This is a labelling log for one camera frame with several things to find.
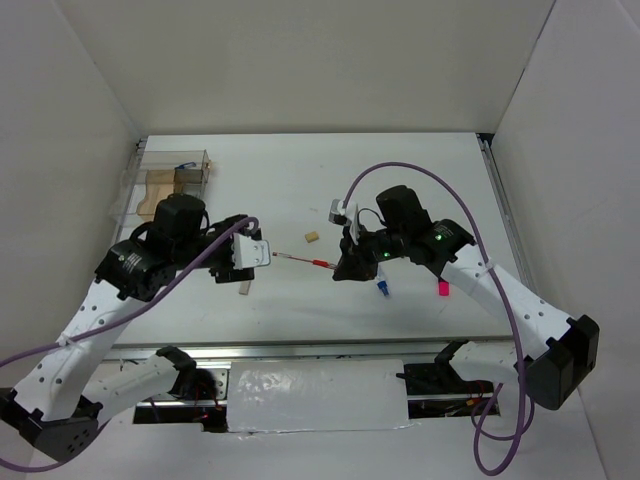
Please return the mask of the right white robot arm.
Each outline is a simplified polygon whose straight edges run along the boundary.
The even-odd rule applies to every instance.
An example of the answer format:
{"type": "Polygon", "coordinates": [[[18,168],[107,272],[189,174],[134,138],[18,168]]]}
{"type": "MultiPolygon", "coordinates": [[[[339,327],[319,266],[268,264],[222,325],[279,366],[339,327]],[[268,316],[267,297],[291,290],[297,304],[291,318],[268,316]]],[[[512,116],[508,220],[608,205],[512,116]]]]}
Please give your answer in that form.
{"type": "Polygon", "coordinates": [[[405,185],[380,193],[383,227],[369,231],[355,204],[336,199],[329,220],[341,226],[336,281],[370,281],[385,261],[406,258],[458,288],[489,315],[516,328],[512,346],[453,342],[437,357],[436,379],[448,392],[469,381],[522,381],[533,401],[559,409],[594,369],[600,328],[589,316],[577,319],[537,296],[483,257],[476,239],[450,219],[434,221],[405,185]]]}

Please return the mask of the red gel pen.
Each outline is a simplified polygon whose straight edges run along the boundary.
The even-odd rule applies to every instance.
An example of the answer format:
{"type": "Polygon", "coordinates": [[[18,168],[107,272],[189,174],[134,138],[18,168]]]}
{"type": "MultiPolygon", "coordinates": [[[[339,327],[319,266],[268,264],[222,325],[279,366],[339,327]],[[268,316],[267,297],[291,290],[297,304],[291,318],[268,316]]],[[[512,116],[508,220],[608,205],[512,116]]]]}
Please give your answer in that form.
{"type": "Polygon", "coordinates": [[[328,262],[328,261],[325,261],[325,260],[308,259],[308,258],[303,258],[303,257],[299,257],[299,256],[294,256],[294,255],[282,253],[282,252],[273,252],[272,256],[276,257],[276,258],[282,258],[282,259],[293,260],[293,261],[297,261],[297,262],[303,262],[303,263],[306,263],[306,264],[310,264],[310,265],[314,265],[314,266],[317,266],[317,267],[330,269],[330,270],[335,270],[335,268],[336,268],[336,264],[328,262]]]}

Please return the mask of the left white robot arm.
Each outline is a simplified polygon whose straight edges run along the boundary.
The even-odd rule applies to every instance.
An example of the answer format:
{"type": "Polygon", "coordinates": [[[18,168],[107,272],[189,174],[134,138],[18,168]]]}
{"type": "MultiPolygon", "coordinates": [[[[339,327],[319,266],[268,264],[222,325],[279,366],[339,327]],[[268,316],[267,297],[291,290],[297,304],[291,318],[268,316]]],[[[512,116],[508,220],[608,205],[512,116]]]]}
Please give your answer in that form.
{"type": "Polygon", "coordinates": [[[124,330],[195,269],[218,284],[253,279],[270,263],[259,222],[239,214],[211,223],[205,203],[171,194],[153,218],[107,251],[84,301],[43,357],[1,398],[1,419],[59,467],[82,453],[119,413],[156,395],[189,397],[198,380],[213,385],[186,352],[158,349],[103,380],[92,378],[124,330]]]}

